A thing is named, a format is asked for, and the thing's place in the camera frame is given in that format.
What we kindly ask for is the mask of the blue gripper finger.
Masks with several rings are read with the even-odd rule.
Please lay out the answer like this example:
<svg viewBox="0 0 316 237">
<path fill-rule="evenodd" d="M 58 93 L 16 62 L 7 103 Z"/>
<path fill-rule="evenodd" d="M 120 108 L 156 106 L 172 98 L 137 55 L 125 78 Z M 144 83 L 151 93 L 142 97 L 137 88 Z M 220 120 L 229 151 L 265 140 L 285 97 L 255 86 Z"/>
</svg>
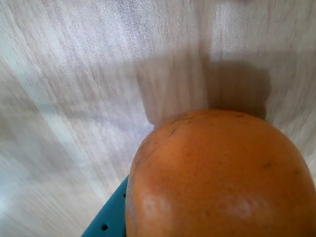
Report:
<svg viewBox="0 0 316 237">
<path fill-rule="evenodd" d="M 125 197 L 128 177 L 118 186 L 82 237 L 125 237 Z"/>
</svg>

